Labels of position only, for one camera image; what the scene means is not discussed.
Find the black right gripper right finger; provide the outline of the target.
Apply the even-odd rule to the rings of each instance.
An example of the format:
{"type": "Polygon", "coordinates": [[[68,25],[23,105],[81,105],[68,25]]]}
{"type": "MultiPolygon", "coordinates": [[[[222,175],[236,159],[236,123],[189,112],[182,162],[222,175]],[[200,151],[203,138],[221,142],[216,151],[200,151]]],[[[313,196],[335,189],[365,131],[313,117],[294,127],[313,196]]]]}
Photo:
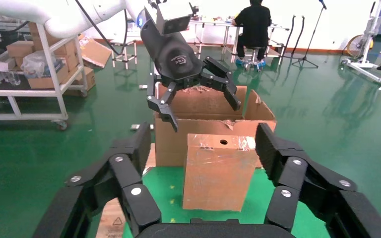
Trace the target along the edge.
{"type": "Polygon", "coordinates": [[[275,190],[264,223],[291,232],[298,203],[332,238],[381,238],[381,215],[349,178],[315,162],[296,142],[259,123],[255,150],[275,190]]]}

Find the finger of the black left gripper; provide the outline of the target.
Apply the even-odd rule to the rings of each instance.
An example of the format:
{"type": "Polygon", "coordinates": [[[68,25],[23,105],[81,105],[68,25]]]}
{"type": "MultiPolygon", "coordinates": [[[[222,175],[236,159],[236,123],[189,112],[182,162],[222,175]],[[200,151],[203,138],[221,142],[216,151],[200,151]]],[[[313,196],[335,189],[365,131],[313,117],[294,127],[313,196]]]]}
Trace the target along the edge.
{"type": "Polygon", "coordinates": [[[161,99],[158,99],[155,95],[155,88],[158,82],[163,82],[161,75],[156,75],[155,73],[149,74],[149,79],[147,83],[147,103],[148,107],[157,112],[160,118],[164,122],[169,122],[174,130],[178,132],[177,119],[174,116],[169,104],[172,102],[176,91],[177,83],[175,81],[169,81],[167,86],[167,91],[162,95],[161,99]]]}
{"type": "Polygon", "coordinates": [[[236,96],[237,86],[232,81],[233,73],[212,57],[206,57],[199,75],[200,85],[220,91],[234,111],[241,107],[236,96]]]}

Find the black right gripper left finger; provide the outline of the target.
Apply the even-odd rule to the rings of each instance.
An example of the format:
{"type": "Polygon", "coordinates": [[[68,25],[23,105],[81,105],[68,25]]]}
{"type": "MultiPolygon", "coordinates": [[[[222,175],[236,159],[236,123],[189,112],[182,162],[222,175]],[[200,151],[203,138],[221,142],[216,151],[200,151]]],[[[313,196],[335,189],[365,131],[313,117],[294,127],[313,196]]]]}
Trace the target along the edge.
{"type": "Polygon", "coordinates": [[[85,238],[93,217],[113,199],[120,203],[135,237],[160,223],[161,212],[142,181],[150,149],[147,122],[134,135],[113,141],[101,159],[68,177],[33,237],[85,238]]]}

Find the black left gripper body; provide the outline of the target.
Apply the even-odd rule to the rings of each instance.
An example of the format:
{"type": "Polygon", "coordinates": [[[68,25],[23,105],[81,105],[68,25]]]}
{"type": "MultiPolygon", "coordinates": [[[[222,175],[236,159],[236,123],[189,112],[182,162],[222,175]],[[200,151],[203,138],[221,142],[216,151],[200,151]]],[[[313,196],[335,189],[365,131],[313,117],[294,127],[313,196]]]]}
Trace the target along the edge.
{"type": "Polygon", "coordinates": [[[140,35],[164,87],[175,82],[177,89],[182,90],[199,84],[203,62],[181,33],[161,35],[154,22],[148,20],[140,35]]]}

